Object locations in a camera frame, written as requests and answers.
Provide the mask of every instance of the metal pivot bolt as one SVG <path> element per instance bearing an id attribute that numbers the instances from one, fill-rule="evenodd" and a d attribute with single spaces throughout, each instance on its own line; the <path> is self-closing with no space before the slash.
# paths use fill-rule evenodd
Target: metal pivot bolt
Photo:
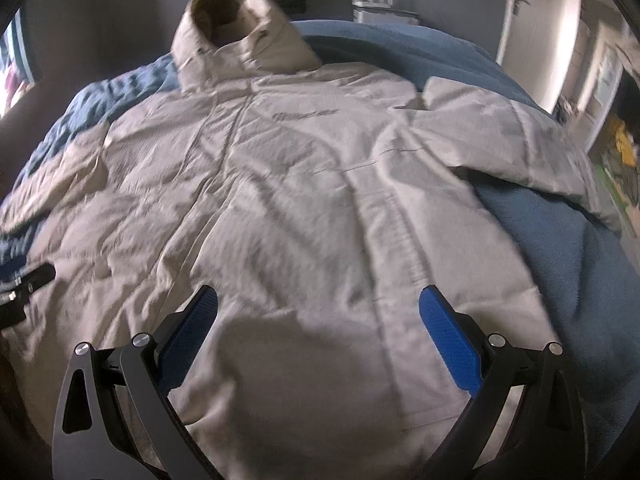
<path id="1" fill-rule="evenodd" d="M 502 348 L 507 344 L 507 340 L 501 334 L 491 334 L 489 336 L 489 344 L 496 348 Z"/>
<path id="2" fill-rule="evenodd" d="M 89 351 L 89 343 L 79 343 L 76 345 L 76 355 L 84 355 Z"/>
<path id="3" fill-rule="evenodd" d="M 549 345 L 549 351 L 553 355 L 562 355 L 562 345 L 560 343 L 551 343 Z"/>
<path id="4" fill-rule="evenodd" d="M 147 333 L 141 332 L 133 336 L 132 343 L 133 346 L 146 346 L 149 341 L 151 341 L 151 336 Z"/>

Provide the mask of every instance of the window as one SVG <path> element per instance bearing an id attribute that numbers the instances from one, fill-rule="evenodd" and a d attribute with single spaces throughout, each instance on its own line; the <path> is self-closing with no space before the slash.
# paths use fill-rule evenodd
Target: window
<path id="1" fill-rule="evenodd" d="M 3 117 L 36 82 L 20 10 L 0 38 L 0 71 L 0 117 Z"/>

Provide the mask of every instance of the bed sheet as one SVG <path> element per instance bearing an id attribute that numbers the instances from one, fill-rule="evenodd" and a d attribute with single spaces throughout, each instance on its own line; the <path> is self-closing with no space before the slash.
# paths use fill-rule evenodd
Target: bed sheet
<path id="1" fill-rule="evenodd" d="M 370 26 L 313 20 L 296 26 L 324 63 L 364 61 L 419 89 L 440 76 L 535 106 L 480 48 L 409 25 Z M 43 161 L 100 121 L 113 122 L 158 91 L 178 89 L 170 55 L 82 90 L 20 173 L 19 186 Z M 555 330 L 577 365 L 592 460 L 610 447 L 640 398 L 640 277 L 618 239 L 564 200 L 482 174 L 469 180 L 485 207 L 520 247 Z M 0 239 L 0 264 L 25 254 L 37 224 Z"/>

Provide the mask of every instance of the white door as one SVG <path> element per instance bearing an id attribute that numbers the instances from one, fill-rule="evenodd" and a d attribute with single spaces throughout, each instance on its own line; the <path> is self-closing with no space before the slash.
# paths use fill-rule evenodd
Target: white door
<path id="1" fill-rule="evenodd" d="M 580 1 L 507 0 L 497 61 L 548 112 L 571 63 Z"/>

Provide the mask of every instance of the bed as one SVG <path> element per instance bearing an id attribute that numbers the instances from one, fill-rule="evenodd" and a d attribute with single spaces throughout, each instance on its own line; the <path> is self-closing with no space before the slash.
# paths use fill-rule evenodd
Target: bed
<path id="1" fill-rule="evenodd" d="M 442 32 L 324 20 L 295 25 L 324 64 L 366 62 L 411 81 L 418 90 L 436 76 L 538 109 L 487 53 Z M 171 54 L 87 86 L 35 150 L 14 189 L 96 124 L 113 123 L 149 96 L 178 88 Z M 640 399 L 640 278 L 618 236 L 575 203 L 481 172 L 469 171 L 465 178 L 519 248 L 552 326 L 576 365 L 590 461 L 595 463 Z M 0 264 L 28 254 L 45 218 L 2 234 Z"/>

